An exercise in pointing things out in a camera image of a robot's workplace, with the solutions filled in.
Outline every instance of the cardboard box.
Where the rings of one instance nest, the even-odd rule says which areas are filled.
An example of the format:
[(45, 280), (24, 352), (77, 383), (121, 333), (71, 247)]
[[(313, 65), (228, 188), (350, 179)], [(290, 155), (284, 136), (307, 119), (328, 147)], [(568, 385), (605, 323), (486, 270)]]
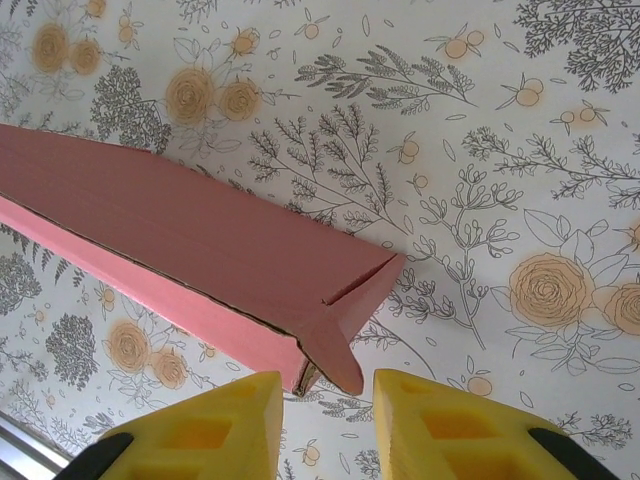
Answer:
[(0, 126), (0, 222), (303, 395), (352, 394), (349, 341), (404, 256), (147, 152)]

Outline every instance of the wallpaper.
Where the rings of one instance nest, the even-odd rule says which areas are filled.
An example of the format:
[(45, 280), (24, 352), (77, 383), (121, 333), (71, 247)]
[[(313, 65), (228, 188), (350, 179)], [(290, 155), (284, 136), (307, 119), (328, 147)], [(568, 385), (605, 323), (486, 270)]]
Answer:
[[(281, 480), (380, 479), (383, 367), (550, 419), (640, 480), (637, 1), (0, 0), (0, 19), (3, 122), (151, 150), (408, 255), (353, 342), (364, 395), (285, 395)], [(6, 226), (0, 367), (0, 410), (70, 454), (250, 373)]]

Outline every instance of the flower drawing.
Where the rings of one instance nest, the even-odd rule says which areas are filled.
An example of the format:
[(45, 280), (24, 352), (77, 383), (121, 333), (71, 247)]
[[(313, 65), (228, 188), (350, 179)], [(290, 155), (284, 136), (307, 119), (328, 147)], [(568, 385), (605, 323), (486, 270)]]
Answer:
[(509, 284), (514, 315), (543, 327), (577, 321), (595, 290), (587, 269), (551, 253), (522, 262)]
[(640, 284), (600, 288), (594, 292), (593, 302), (611, 325), (640, 335)]
[(71, 46), (69, 62), (80, 75), (91, 75), (100, 65), (100, 60), (100, 46), (94, 39), (86, 39)]
[(44, 25), (33, 39), (33, 64), (45, 73), (62, 68), (69, 51), (67, 33), (60, 25)]
[(176, 355), (173, 349), (154, 353), (151, 365), (160, 383), (172, 390), (181, 388), (187, 379), (187, 362), (182, 355)]
[(251, 81), (234, 82), (225, 87), (218, 102), (220, 113), (233, 122), (250, 118), (258, 108), (260, 97)]
[(111, 361), (127, 373), (141, 371), (149, 360), (149, 341), (144, 332), (131, 322), (123, 322), (109, 335)]
[(213, 82), (201, 68), (178, 72), (166, 91), (167, 111), (181, 125), (195, 125), (204, 120), (213, 103)]

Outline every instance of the leaf drawing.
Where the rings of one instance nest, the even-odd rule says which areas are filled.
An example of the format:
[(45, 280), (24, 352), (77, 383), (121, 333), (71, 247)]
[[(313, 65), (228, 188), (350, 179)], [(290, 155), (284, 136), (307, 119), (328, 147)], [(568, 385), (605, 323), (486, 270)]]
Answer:
[[(369, 50), (368, 57), (358, 58), (364, 66), (356, 71), (342, 58), (325, 54), (313, 65), (298, 69), (296, 81), (308, 82), (308, 87), (324, 85), (333, 98), (355, 98), (362, 93), (373, 100), (379, 110), (400, 110), (401, 115), (416, 115), (431, 108), (431, 97), (444, 96), (473, 105), (467, 92), (475, 84), (453, 65), (423, 56), (410, 64), (401, 55), (384, 45)], [(416, 74), (421, 79), (415, 80)]]
[(185, 22), (200, 23), (206, 20), (212, 11), (218, 10), (218, 0), (176, 0), (180, 16)]

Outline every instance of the branch illustration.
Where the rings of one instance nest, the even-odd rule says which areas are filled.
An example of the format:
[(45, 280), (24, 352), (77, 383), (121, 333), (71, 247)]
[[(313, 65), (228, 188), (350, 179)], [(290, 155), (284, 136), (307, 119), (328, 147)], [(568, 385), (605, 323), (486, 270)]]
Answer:
[[(366, 125), (358, 105), (347, 110), (336, 106), (331, 115), (322, 114), (317, 130), (307, 131), (304, 117), (287, 123), (276, 118), (275, 124), (290, 144), (288, 158), (283, 158), (280, 143), (270, 131), (252, 132), (249, 140), (260, 156), (253, 156), (249, 165), (256, 172), (256, 182), (271, 181), (281, 172), (293, 175), (288, 209), (326, 225), (335, 225), (340, 210), (350, 234), (379, 221), (406, 234), (387, 211), (394, 197), (386, 170), (379, 162), (373, 165), (379, 131)], [(326, 157), (337, 166), (325, 172)]]
[(567, 66), (580, 87), (612, 93), (631, 86), (640, 69), (640, 4), (629, 0), (527, 0), (514, 23), (527, 29), (525, 53), (537, 57), (573, 43)]
[(463, 141), (469, 154), (480, 160), (488, 160), (492, 154), (502, 156), (495, 171), (511, 173), (523, 177), (534, 176), (538, 170), (546, 173), (558, 172), (568, 177), (560, 181), (560, 188), (552, 190), (554, 199), (584, 198), (584, 193), (592, 186), (604, 186), (609, 193), (609, 205), (612, 208), (640, 208), (640, 171), (629, 163), (622, 164), (600, 157), (595, 151), (593, 137), (587, 135), (574, 141), (569, 153), (581, 157), (580, 166), (569, 165), (567, 156), (557, 153), (550, 138), (533, 134), (526, 140), (532, 148), (530, 153), (524, 149), (510, 150), (509, 141), (499, 138), (488, 127), (480, 127), (467, 134)]
[(352, 345), (355, 345), (359, 342), (368, 345), (370, 342), (375, 343), (376, 348), (382, 348), (382, 350), (387, 350), (387, 348), (392, 347), (397, 344), (402, 344), (406, 348), (408, 348), (416, 357), (420, 359), (420, 361), (427, 367), (429, 371), (429, 375), (432, 379), (436, 380), (436, 374), (433, 369), (429, 365), (429, 363), (425, 360), (425, 358), (418, 352), (415, 348), (413, 348), (406, 340), (402, 337), (394, 333), (390, 328), (382, 325), (380, 320), (374, 315), (369, 320), (369, 326), (360, 332), (353, 339)]
[[(310, 82), (308, 87), (324, 85), (333, 98), (355, 98), (366, 91), (374, 100), (374, 108), (400, 109), (401, 115), (416, 115), (431, 108), (430, 97), (443, 96), (476, 106), (467, 99), (475, 87), (469, 77), (453, 65), (423, 56), (420, 62), (409, 64), (400, 55), (383, 45), (369, 50), (368, 58), (358, 58), (365, 72), (355, 71), (340, 57), (325, 54), (313, 65), (298, 69), (296, 81)], [(424, 80), (414, 80), (420, 74)]]
[(563, 418), (557, 418), (553, 423), (562, 428), (567, 435), (580, 438), (587, 447), (600, 445), (620, 450), (627, 445), (627, 440), (633, 437), (631, 422), (610, 413), (591, 416), (591, 428), (582, 428), (581, 422), (582, 418), (578, 417), (576, 411), (565, 414)]
[(402, 295), (393, 291), (390, 296), (390, 300), (395, 303), (390, 308), (394, 316), (398, 317), (405, 313), (408, 318), (413, 318), (420, 324), (424, 323), (430, 315), (441, 320), (453, 320), (458, 325), (471, 330), (483, 350), (486, 347), (475, 324), (475, 317), (489, 288), (477, 284), (474, 277), (475, 260), (471, 254), (479, 248), (486, 248), (493, 258), (501, 258), (513, 252), (511, 248), (501, 244), (517, 240), (519, 235), (515, 232), (507, 232), (503, 228), (507, 223), (504, 219), (496, 220), (485, 232), (478, 220), (472, 219), (471, 222), (466, 222), (465, 215), (498, 207), (516, 210), (515, 203), (523, 195), (521, 191), (507, 190), (506, 183), (493, 184), (487, 189), (482, 184), (486, 176), (486, 172), (475, 171), (473, 165), (470, 165), (460, 170), (461, 182), (456, 187), (456, 196), (449, 202), (434, 197), (430, 197), (428, 202), (420, 201), (421, 207), (428, 212), (428, 216), (420, 217), (420, 223), (444, 227), (461, 251), (462, 258), (454, 261), (449, 255), (440, 255), (436, 242), (427, 239), (424, 235), (420, 235), (419, 243), (413, 244), (417, 256), (409, 257), (410, 261), (434, 261), (440, 265), (457, 285), (461, 305), (456, 306), (456, 303), (446, 295), (441, 300), (437, 300), (436, 282), (416, 279), (412, 268), (405, 269), (402, 278), (396, 281)]

